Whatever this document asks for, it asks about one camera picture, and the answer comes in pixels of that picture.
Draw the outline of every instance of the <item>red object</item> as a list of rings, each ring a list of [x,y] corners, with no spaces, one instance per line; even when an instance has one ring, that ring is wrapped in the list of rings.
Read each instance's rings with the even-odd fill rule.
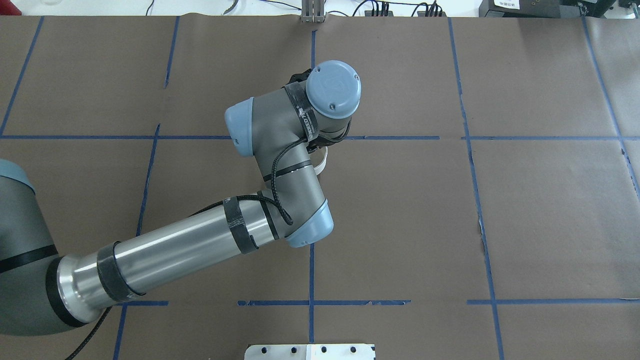
[[[22,11],[9,0],[0,0],[0,15],[22,15]]]

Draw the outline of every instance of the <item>white bracket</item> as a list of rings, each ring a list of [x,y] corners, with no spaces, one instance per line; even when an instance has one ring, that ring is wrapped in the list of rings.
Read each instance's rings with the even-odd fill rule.
[[[324,22],[324,0],[302,0],[302,22]]]
[[[372,344],[252,345],[244,360],[375,360]]]

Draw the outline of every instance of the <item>white label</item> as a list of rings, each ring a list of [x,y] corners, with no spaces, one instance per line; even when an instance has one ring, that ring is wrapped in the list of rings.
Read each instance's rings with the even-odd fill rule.
[[[520,0],[493,0],[495,6],[507,9],[520,9]]]

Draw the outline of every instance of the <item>white metal plate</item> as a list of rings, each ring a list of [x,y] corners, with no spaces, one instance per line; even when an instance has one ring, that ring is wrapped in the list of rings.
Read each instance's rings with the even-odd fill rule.
[[[373,344],[252,345],[244,360],[375,360]]]

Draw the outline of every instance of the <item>blue joint cover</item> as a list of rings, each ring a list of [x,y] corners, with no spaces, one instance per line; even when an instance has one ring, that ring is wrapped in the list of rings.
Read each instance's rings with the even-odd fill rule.
[[[241,156],[253,156],[251,131],[253,97],[239,102],[225,111],[225,122],[231,140]]]
[[[302,247],[327,237],[333,231],[333,218],[327,200],[298,230],[287,237],[289,246]]]
[[[316,66],[307,79],[311,105],[330,119],[345,119],[360,105],[360,76],[349,64],[329,60]]]
[[[33,193],[36,192],[36,190],[33,188],[33,185],[29,182],[27,174],[24,172],[24,170],[17,164],[14,164],[9,160],[0,159],[0,176],[20,181],[21,183],[30,187]]]

